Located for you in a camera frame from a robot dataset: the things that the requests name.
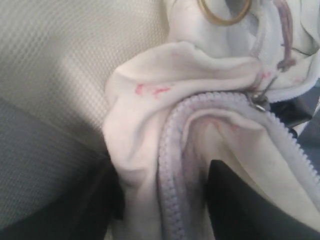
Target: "zipper teeth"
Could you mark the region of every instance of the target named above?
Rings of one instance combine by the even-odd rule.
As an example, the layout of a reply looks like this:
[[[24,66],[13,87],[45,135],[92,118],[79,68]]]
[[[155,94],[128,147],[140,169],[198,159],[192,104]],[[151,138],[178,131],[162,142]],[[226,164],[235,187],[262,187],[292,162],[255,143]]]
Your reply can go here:
[[[160,146],[159,146],[159,180],[160,187],[163,194],[163,203],[166,219],[166,224],[168,227],[169,235],[173,240],[186,240],[187,234],[183,227],[183,219],[181,215],[180,205],[178,203],[177,190],[174,184],[174,176],[171,168],[170,161],[170,139],[174,132],[175,120],[183,112],[190,111],[188,107],[192,103],[199,103],[204,101],[227,101],[227,102],[236,102],[249,106],[249,101],[245,95],[241,93],[231,93],[231,92],[207,92],[199,95],[192,96],[183,100],[179,103],[176,108],[171,112],[169,118],[167,119],[164,128],[163,134],[161,136]],[[267,117],[280,127],[281,131],[279,134],[283,135],[293,146],[296,154],[300,156],[302,163],[306,166],[308,172],[310,173],[313,182],[317,188],[320,187],[320,175],[318,171],[313,166],[312,162],[308,159],[308,156],[301,149],[300,144],[297,143],[297,140],[285,127],[284,123],[280,121],[279,118],[272,112],[266,113]]]

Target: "white zipper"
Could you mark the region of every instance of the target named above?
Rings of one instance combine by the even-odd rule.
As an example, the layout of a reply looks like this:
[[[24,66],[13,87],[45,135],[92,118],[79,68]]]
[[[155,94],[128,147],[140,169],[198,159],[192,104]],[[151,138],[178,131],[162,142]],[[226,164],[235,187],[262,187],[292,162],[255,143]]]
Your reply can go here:
[[[158,168],[158,177],[159,177],[159,188],[160,188],[160,197],[162,198],[162,213],[163,221],[165,225],[165,231],[167,233],[166,238],[172,240],[187,240],[188,234],[184,228],[183,216],[181,212],[180,203],[178,200],[177,189],[175,186],[175,180],[172,173],[172,162],[170,162],[170,156],[172,153],[169,151],[170,139],[174,130],[175,120],[184,114],[189,116],[190,114],[190,104],[196,102],[208,102],[208,101],[221,101],[225,103],[241,103],[245,105],[250,105],[247,97],[240,93],[231,93],[231,92],[208,92],[199,95],[192,96],[185,99],[179,103],[176,108],[171,112],[167,122],[163,128],[160,147],[159,147],[159,168]],[[293,146],[293,151],[300,158],[299,168],[307,169],[309,176],[306,178],[312,178],[311,182],[313,184],[311,189],[317,189],[320,192],[320,175],[315,170],[313,164],[308,159],[307,155],[304,154],[304,151],[301,149],[301,146],[297,143],[297,140],[293,138],[293,135],[289,133],[288,129],[283,123],[271,112],[265,113],[266,117],[276,126],[278,126],[281,131],[279,135],[282,135],[287,141]],[[303,175],[306,175],[303,170],[296,169],[296,171],[301,171]]]

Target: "gold ring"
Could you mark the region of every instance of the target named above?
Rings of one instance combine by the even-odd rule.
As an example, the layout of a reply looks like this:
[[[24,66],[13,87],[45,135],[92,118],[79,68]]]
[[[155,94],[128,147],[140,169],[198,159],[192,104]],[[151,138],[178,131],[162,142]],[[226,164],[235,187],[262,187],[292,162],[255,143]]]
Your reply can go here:
[[[237,24],[240,22],[249,12],[252,0],[246,0],[243,9],[239,13],[238,16],[232,18],[230,20],[225,20],[220,17],[217,17],[207,6],[206,0],[198,0],[199,7],[206,18],[213,24],[220,25],[220,26],[230,26],[233,24]]]

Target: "gray mesh fabric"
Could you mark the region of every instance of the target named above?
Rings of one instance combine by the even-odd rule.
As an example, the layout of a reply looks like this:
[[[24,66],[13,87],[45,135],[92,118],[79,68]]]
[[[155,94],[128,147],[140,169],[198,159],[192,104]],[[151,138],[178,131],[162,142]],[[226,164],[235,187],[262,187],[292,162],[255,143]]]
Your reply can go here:
[[[0,97],[104,149],[114,68],[164,41],[161,0],[0,1]]]
[[[98,158],[0,98],[0,229],[54,201]]]

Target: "zipper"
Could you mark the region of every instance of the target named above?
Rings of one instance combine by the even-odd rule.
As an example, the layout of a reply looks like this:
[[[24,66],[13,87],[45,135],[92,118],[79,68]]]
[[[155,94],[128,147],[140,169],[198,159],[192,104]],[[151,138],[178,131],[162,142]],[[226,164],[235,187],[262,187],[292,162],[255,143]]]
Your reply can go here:
[[[158,182],[159,182],[159,191],[161,198],[161,208],[163,214],[163,222],[165,227],[165,232],[167,234],[166,239],[172,240],[187,240],[188,234],[187,230],[184,227],[183,215],[181,210],[181,204],[179,202],[179,196],[177,191],[177,186],[175,185],[175,177],[173,175],[173,161],[171,161],[170,156],[172,152],[170,150],[170,139],[173,136],[173,132],[179,132],[180,137],[182,136],[183,127],[184,126],[175,126],[175,122],[179,119],[178,122],[181,122],[180,118],[187,118],[192,114],[192,110],[190,108],[191,104],[195,103],[205,103],[212,101],[220,101],[224,103],[230,103],[231,105],[234,103],[244,104],[250,106],[250,99],[241,93],[232,93],[232,92],[208,92],[202,93],[199,95],[195,95],[189,97],[179,103],[175,109],[171,112],[170,116],[167,118],[167,121],[164,125],[162,136],[160,140],[159,146],[159,161],[158,161]],[[309,197],[313,194],[313,192],[317,192],[315,194],[320,193],[320,175],[317,170],[315,170],[313,164],[308,159],[307,155],[304,154],[304,151],[301,149],[301,146],[297,143],[297,140],[293,137],[289,130],[285,127],[285,125],[275,116],[275,114],[266,111],[265,116],[270,120],[275,126],[277,126],[280,130],[278,132],[279,135],[283,136],[288,143],[293,147],[292,151],[299,157],[300,161],[298,162],[299,167],[294,169],[291,167],[291,171],[298,179],[296,173],[298,175],[303,175],[306,177],[306,173],[308,177],[306,177],[308,181],[305,185],[311,185],[306,187],[302,185],[304,188],[308,188],[311,190],[306,190]],[[313,199],[316,199],[318,203],[318,209],[320,211],[320,199],[315,196]]]

